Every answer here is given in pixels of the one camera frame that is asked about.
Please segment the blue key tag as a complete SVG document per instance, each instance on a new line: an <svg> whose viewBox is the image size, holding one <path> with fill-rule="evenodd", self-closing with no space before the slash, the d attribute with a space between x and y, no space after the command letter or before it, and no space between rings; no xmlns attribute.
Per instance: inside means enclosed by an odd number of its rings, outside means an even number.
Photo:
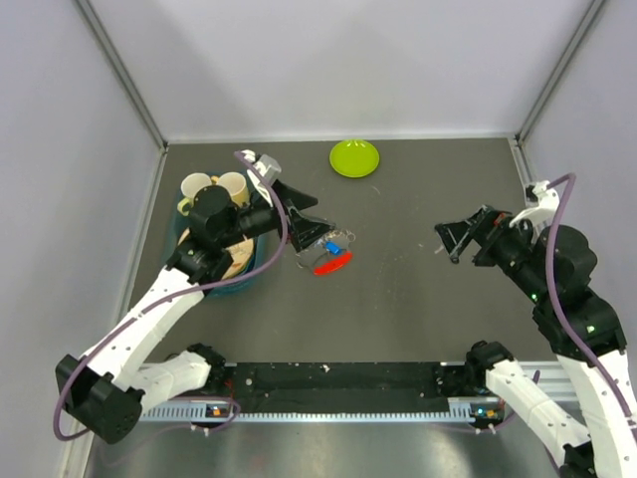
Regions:
<svg viewBox="0 0 637 478"><path fill-rule="evenodd" d="M341 254L341 250L340 248L333 242L331 241L327 241L325 243L325 249L329 254L332 254L334 256L338 256Z"/></svg>

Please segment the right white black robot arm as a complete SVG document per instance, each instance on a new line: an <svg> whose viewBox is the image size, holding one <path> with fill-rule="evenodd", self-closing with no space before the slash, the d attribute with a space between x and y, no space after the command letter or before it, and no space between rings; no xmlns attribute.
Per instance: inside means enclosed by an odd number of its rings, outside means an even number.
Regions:
<svg viewBox="0 0 637 478"><path fill-rule="evenodd" d="M636 398L626 339L612 306L589 286L597 264L586 237L560 226L558 205L518 214L483 206L435 231L457 263L471 242L477 267L498 267L532 301L532 318L566 372L583 423L548 396L499 343L467 354L464 379L478 394L494 393L540 440L562 477L636 474Z"/></svg>

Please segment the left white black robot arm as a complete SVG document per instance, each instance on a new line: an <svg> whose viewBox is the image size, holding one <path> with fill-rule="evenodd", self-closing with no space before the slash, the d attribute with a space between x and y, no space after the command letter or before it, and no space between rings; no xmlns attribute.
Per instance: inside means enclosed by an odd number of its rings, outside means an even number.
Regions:
<svg viewBox="0 0 637 478"><path fill-rule="evenodd" d="M187 235L149 289L100 342L56 365L55 436L71 440L60 426L67 413L85 432L114 444L130 434L143 413L185 391L219 392L226 372L205 347L194 346L160 364L146 360L188 311L209 295L242 287L278 259L234 271L232 251L238 245L275 231L280 249L291 244L300 256L325 252L336 226L305 213L317 203L280 180L259 184L255 192L243 187L238 198L216 177L204 175L191 185L177 206Z"/></svg>

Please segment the red-handled metal key holder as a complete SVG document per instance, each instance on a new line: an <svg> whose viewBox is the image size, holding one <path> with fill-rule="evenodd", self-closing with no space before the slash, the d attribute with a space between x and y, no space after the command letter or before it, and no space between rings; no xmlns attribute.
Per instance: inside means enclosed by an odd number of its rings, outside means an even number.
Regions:
<svg viewBox="0 0 637 478"><path fill-rule="evenodd" d="M334 229L325 234L313 246L297 254L297 265L301 269L310 271L314 276L326 276L332 274L353 259L351 249L356 235L347 229ZM331 241L341 250L341 254L334 256L325 249L325 243Z"/></svg>

